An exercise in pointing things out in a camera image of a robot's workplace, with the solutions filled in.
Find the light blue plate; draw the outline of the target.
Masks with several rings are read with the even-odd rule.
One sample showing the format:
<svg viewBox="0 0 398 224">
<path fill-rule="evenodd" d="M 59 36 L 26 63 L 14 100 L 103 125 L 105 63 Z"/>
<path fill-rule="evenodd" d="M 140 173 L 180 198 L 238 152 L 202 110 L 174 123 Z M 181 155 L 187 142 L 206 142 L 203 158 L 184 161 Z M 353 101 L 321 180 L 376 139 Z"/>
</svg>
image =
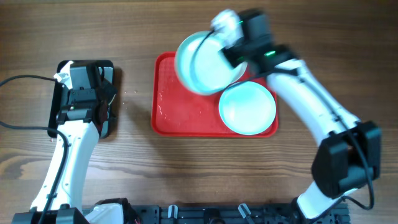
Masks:
<svg viewBox="0 0 398 224">
<path fill-rule="evenodd" d="M 277 107 L 270 91 L 255 82 L 237 83 L 220 97 L 221 120 L 232 131 L 252 136 L 271 127 Z"/>
<path fill-rule="evenodd" d="M 187 37 L 175 54 L 175 71 L 180 83 L 197 95 L 212 95 L 232 84 L 234 67 L 221 53 L 222 48 L 218 35 L 209 35 L 207 31 Z"/>
</svg>

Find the white round plate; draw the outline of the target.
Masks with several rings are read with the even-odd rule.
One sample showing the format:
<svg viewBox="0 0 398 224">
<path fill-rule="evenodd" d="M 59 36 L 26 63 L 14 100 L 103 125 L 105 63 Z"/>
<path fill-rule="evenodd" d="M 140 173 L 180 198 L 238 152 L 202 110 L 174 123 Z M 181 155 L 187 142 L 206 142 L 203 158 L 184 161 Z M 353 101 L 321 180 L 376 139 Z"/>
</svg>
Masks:
<svg viewBox="0 0 398 224">
<path fill-rule="evenodd" d="M 248 65 L 247 62 L 243 62 L 232 70 L 232 72 L 233 72 L 233 78 L 231 80 L 232 83 L 238 81 L 244 75 L 244 73 L 247 69 L 247 65 Z"/>
</svg>

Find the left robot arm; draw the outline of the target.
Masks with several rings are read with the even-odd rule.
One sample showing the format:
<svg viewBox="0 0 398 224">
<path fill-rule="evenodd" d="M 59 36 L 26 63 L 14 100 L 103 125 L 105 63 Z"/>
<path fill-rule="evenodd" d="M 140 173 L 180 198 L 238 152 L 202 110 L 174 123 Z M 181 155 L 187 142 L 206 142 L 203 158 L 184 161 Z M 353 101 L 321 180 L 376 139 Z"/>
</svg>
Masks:
<svg viewBox="0 0 398 224">
<path fill-rule="evenodd" d="M 138 217 L 125 198 L 99 201 L 83 213 L 82 195 L 89 160 L 109 134 L 111 104 L 117 89 L 110 60 L 64 60 L 55 78 L 49 125 L 57 140 L 42 187 L 30 210 L 13 223 L 135 223 Z"/>
</svg>

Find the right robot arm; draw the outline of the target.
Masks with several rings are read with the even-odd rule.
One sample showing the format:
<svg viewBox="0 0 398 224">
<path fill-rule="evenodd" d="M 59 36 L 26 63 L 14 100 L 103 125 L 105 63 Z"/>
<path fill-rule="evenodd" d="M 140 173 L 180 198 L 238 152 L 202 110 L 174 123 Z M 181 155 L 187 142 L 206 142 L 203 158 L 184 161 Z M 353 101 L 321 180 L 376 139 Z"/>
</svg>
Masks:
<svg viewBox="0 0 398 224">
<path fill-rule="evenodd" d="M 381 130 L 346 110 L 312 75 L 289 46 L 277 44 L 260 9 L 221 11 L 212 29 L 223 41 L 222 53 L 233 67 L 243 62 L 265 79 L 310 130 L 318 151 L 313 182 L 292 202 L 292 223 L 313 223 L 381 173 Z"/>
</svg>

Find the black rectangular metal tray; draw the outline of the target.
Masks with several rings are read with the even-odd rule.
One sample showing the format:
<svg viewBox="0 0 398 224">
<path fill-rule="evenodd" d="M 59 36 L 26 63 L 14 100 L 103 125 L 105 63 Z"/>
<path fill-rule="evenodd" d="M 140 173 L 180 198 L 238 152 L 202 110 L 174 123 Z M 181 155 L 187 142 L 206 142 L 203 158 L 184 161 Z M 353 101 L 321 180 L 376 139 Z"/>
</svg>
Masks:
<svg viewBox="0 0 398 224">
<path fill-rule="evenodd" d="M 57 72 L 68 62 L 59 63 Z M 56 80 L 50 110 L 49 128 L 57 129 L 67 121 L 93 122 L 95 106 L 97 104 L 95 88 L 102 79 L 107 79 L 114 85 L 115 71 L 110 60 L 73 60 L 70 66 L 73 88 L 69 90 L 64 84 Z M 108 110 L 108 120 L 104 123 L 103 132 L 99 138 L 109 136 L 111 122 L 114 118 L 112 106 Z"/>
</svg>

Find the red plastic serving tray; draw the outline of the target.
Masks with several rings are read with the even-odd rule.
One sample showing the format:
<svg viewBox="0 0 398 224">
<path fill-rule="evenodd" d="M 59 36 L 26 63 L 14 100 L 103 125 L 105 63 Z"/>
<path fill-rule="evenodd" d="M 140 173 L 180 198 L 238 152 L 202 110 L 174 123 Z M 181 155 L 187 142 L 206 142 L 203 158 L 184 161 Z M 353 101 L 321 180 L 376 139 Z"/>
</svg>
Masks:
<svg viewBox="0 0 398 224">
<path fill-rule="evenodd" d="M 154 97 L 152 101 L 152 129 L 164 136 L 194 136 L 214 138 L 267 138 L 278 128 L 278 115 L 271 127 L 260 134 L 246 136 L 230 130 L 220 118 L 220 93 L 197 95 L 188 91 L 178 80 L 175 71 L 175 53 L 165 52 L 155 63 Z M 248 82 L 245 73 L 239 83 Z M 268 89 L 264 80 L 258 83 Z M 268 89 L 275 99 L 276 94 Z"/>
</svg>

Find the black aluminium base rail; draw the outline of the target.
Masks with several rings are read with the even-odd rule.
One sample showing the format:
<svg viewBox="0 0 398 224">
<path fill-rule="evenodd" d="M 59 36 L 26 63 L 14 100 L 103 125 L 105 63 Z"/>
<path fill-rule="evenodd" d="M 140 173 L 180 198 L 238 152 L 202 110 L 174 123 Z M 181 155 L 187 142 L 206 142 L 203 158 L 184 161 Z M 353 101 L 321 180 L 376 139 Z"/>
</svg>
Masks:
<svg viewBox="0 0 398 224">
<path fill-rule="evenodd" d="M 217 206 L 217 207 L 183 207 L 172 205 L 141 205 L 132 208 L 138 215 L 138 223 L 148 224 L 205 224 L 210 212 L 225 223 L 244 224 L 283 224 L 283 223 L 322 223 L 350 224 L 351 217 L 347 204 L 341 203 L 327 214 L 314 220 L 304 218 L 299 211 L 293 211 L 288 203 L 272 203 L 263 206 Z"/>
</svg>

